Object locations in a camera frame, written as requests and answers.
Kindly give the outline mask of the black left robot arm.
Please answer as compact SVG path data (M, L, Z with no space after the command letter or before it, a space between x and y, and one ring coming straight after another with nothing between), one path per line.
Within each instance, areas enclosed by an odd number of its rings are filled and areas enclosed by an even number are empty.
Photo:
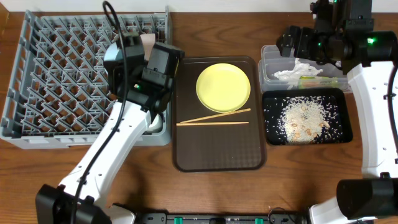
M134 223L120 205L105 207L113 180L133 145L166 110L185 53L155 42L148 59L138 35L125 34L106 50L103 66L118 97L99 136L58 187L43 185L35 198L39 223Z

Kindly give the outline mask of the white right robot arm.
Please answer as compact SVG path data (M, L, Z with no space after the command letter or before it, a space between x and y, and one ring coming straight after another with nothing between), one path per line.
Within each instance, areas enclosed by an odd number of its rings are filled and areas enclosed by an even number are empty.
M371 0L317 0L315 25L288 27L281 56L330 63L347 77L363 145L362 178L309 210L310 223L355 223L397 215L397 36L374 30Z

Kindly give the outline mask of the yellow plate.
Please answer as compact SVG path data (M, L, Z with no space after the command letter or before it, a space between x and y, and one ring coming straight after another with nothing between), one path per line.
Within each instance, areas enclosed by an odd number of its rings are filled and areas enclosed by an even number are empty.
M195 90L206 108L217 113L227 113L245 105L251 94L251 84L239 67L217 63L199 74Z

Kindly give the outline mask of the green wrapper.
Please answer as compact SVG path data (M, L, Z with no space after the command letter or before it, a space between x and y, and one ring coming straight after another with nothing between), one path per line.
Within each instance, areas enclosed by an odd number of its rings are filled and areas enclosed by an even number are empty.
M337 78L301 76L298 80L299 89L307 88L337 88L339 87Z

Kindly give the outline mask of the white cup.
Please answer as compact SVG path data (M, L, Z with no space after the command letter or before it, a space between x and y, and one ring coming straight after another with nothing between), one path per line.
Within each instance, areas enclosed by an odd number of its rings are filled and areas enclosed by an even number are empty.
M163 119L161 115L157 114L151 125L148 127L146 134L159 133L163 127Z

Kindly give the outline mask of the white tissue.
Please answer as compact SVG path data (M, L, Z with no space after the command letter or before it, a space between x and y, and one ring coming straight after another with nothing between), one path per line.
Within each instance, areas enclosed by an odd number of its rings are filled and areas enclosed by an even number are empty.
M292 70L283 70L272 74L279 80L298 80L302 76L315 77L323 72L323 69L317 69L309 63L300 62L298 58L295 59L295 66Z

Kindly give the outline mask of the wooden chopstick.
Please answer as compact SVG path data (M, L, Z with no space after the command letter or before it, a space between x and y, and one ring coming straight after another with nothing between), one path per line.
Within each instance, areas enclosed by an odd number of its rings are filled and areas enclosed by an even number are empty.
M220 114L215 114L215 115L210 115L210 116L204 116L201 118L195 118L195 119L189 119L186 121L181 121L180 123L192 123L194 121L202 121L202 120L207 120L207 119L213 119L213 118L218 118L218 117L222 117L222 116L229 116L232 114L238 114L238 113L244 113L244 112L248 112L251 111L250 108L247 109L243 109L243 110L236 110L236 111L231 111L231 112L226 112L226 113L220 113Z
M177 126L221 126L221 125L240 125L249 124L248 121L235 122L202 122L202 123L177 123Z

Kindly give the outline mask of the pink bowl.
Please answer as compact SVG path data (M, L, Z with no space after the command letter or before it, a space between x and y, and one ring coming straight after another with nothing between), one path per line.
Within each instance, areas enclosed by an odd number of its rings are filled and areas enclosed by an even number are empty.
M144 58L146 61L149 61L150 54L155 44L156 36L155 34L141 34L140 38L144 48Z

